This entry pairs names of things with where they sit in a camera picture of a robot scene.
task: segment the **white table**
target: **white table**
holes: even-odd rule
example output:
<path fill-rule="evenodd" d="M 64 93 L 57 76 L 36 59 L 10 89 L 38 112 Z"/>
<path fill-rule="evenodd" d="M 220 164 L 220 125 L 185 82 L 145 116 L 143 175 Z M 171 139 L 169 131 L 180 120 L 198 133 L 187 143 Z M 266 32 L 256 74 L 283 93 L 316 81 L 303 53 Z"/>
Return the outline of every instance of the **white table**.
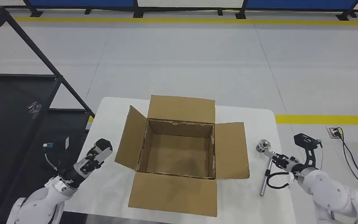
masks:
<path fill-rule="evenodd" d="M 296 223 L 288 188 L 267 188 L 265 196 L 260 196 L 268 159 L 258 153 L 255 146 L 265 138 L 271 142 L 273 151 L 281 153 L 275 116 L 272 111 L 264 109 L 216 106 L 217 123 L 244 122 L 251 175 L 246 180 L 218 180 L 217 217 L 129 208 L 135 171 L 114 162 L 129 105 L 143 115 L 148 113 L 149 100 L 115 97 L 102 100 L 79 160 L 100 138 L 112 143 L 113 154 L 81 184 L 73 198 L 66 201 L 65 211 L 167 223 Z M 282 185 L 285 182 L 286 177 L 278 176 L 271 184 Z"/>

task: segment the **power outlet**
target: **power outlet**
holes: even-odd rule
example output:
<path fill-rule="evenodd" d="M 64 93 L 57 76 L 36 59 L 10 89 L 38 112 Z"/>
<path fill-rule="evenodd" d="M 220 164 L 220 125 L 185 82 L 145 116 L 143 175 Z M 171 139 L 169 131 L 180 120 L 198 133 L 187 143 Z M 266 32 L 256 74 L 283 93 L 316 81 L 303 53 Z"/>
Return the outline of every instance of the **power outlet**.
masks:
<path fill-rule="evenodd" d="M 334 139 L 339 139 L 339 136 L 335 136 L 334 133 L 337 132 L 337 130 L 334 130 L 335 128 L 337 127 L 326 127 L 327 128 L 327 131 L 328 131 L 328 134 L 330 136 L 330 138 L 334 138 Z"/>

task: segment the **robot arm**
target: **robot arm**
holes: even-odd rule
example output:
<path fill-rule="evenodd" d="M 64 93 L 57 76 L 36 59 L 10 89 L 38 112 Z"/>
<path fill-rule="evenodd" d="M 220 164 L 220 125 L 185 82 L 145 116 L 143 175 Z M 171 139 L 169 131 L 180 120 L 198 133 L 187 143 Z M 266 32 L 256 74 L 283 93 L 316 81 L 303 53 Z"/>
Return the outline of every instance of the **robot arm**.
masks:
<path fill-rule="evenodd" d="M 112 145 L 98 140 L 80 162 L 50 179 L 44 188 L 33 192 L 25 201 L 20 198 L 12 207 L 6 224 L 59 223 L 64 202 L 78 190 L 79 185 L 112 154 Z"/>
<path fill-rule="evenodd" d="M 358 190 L 343 186 L 341 183 L 330 179 L 327 173 L 315 167 L 313 150 L 319 144 L 322 146 L 321 140 L 313 139 L 305 134 L 298 134 L 294 139 L 295 144 L 306 151 L 305 164 L 301 164 L 294 157 L 288 158 L 285 155 L 270 152 L 271 145 L 265 139 L 259 141 L 256 150 L 270 158 L 278 168 L 292 172 L 303 190 L 312 195 L 318 223 L 339 223 L 332 217 L 334 213 L 353 217 L 357 221 Z M 268 186 L 270 186 L 269 179 L 273 175 L 271 174 L 267 178 Z"/>

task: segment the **gray floor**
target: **gray floor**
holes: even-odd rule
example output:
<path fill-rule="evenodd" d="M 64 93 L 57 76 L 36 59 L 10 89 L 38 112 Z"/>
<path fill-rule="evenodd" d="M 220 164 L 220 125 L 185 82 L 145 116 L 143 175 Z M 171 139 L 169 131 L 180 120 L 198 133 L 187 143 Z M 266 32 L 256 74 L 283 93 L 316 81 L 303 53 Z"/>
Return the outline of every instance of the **gray floor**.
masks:
<path fill-rule="evenodd" d="M 27 11 L 12 11 L 28 16 Z M 44 17 L 83 17 L 83 11 L 46 11 Z M 234 12 L 224 17 L 233 18 Z M 131 17 L 92 12 L 89 17 Z M 215 12 L 152 13 L 146 17 L 217 16 Z M 336 20 L 333 14 L 247 13 L 253 19 Z M 149 99 L 151 94 L 203 97 L 216 104 L 265 108 L 275 114 L 356 115 L 357 26 L 254 24 L 36 23 L 21 26 L 86 103 L 96 111 L 105 96 Z M 50 73 L 9 27 L 0 28 L 0 72 Z M 53 107 L 80 108 L 61 88 Z M 358 157 L 358 127 L 343 125 Z M 298 157 L 293 135 L 323 139 L 323 170 L 358 188 L 338 140 L 326 125 L 278 125 L 284 153 Z M 321 152 L 317 153 L 318 161 Z M 313 203 L 291 185 L 297 223 L 315 223 Z M 128 220 L 89 216 L 88 223 Z"/>

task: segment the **yellow stripe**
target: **yellow stripe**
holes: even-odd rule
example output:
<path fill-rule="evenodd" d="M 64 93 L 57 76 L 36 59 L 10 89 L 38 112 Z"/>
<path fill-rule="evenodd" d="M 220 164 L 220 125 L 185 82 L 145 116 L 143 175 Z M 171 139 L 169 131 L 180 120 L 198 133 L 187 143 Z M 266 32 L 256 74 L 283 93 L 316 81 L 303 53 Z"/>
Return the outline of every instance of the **yellow stripe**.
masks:
<path fill-rule="evenodd" d="M 93 122 L 93 117 L 90 117 L 88 122 Z M 276 122 L 277 122 L 277 124 L 348 124 L 348 125 L 357 125 L 358 124 L 358 116 L 277 114 Z"/>
<path fill-rule="evenodd" d="M 209 24 L 291 24 L 323 26 L 358 26 L 358 21 L 309 20 L 237 20 L 231 18 L 46 18 L 15 17 L 18 22 L 141 22 L 141 23 L 209 23 Z"/>

